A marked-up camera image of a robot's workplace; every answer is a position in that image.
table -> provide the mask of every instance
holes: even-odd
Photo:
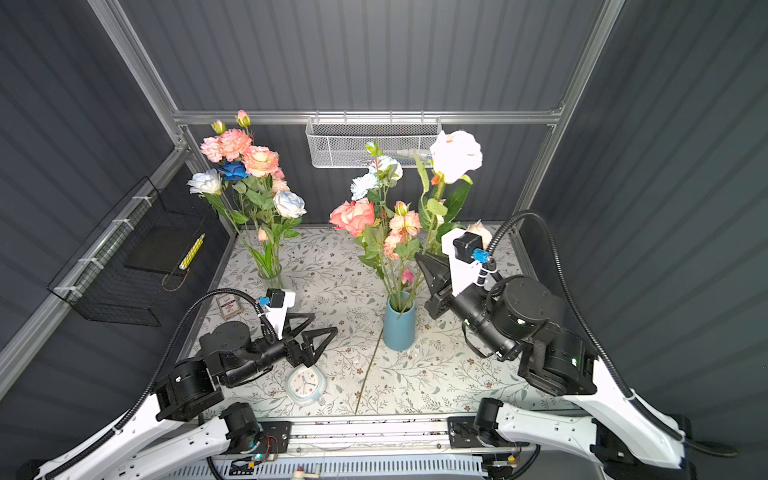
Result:
[[[317,363],[328,380],[326,391],[310,406],[293,404],[283,388],[293,368],[279,362],[256,382],[224,389],[225,401],[207,411],[207,417],[232,402],[248,402],[260,418],[474,412],[479,400],[489,396],[531,410],[576,408],[517,377],[517,360],[499,362],[472,353],[453,313],[438,320],[429,317],[423,307],[429,296],[426,286],[417,297],[413,346],[404,352],[388,349],[381,339],[386,293],[374,272],[358,261],[359,247],[332,227],[298,230],[299,237],[284,240],[283,270],[303,294],[301,310],[316,314],[308,328],[339,328]],[[500,243],[495,256],[502,275],[521,272],[508,241]],[[241,243],[234,247],[219,287],[263,295],[256,264]],[[256,314],[245,307],[231,320],[243,321],[254,330],[258,327]],[[218,306],[212,302],[195,335],[199,338],[222,322]],[[474,343],[481,345],[476,338]],[[199,343],[195,343],[192,354],[198,349]]]

blue connector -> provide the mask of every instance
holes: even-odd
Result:
[[[486,263],[488,262],[488,258],[491,256],[491,254],[486,252],[485,250],[480,250],[479,248],[475,248],[475,251],[472,252],[472,256],[478,262]]]

small framed card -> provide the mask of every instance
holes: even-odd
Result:
[[[225,320],[240,315],[243,312],[243,306],[240,305],[240,299],[231,293],[217,296],[216,303],[219,306],[221,317]]]

yellow marker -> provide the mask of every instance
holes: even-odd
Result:
[[[195,254],[203,245],[203,238],[205,238],[205,233],[200,235],[200,238],[195,241],[192,248],[190,248],[190,251],[187,252],[187,256],[184,258],[184,260],[181,261],[181,265],[179,265],[181,270],[186,270],[190,266],[190,263],[192,263],[192,259],[194,258]]]

light blue clock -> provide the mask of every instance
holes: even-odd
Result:
[[[299,365],[288,374],[285,389],[298,406],[312,405],[326,391],[326,377],[316,366]]]

